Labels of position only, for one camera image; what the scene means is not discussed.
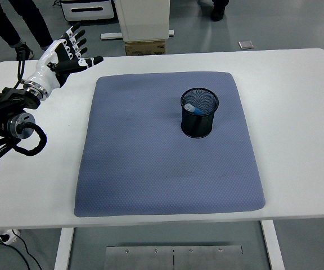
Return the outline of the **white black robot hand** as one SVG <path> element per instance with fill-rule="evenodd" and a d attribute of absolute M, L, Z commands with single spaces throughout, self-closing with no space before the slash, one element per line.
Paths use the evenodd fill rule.
<path fill-rule="evenodd" d="M 25 84 L 37 85 L 47 91 L 61 88 L 68 76 L 91 68 L 101 62 L 103 57 L 84 58 L 87 40 L 86 31 L 80 23 L 74 24 L 59 39 L 54 40 L 36 64 L 35 73 Z"/>

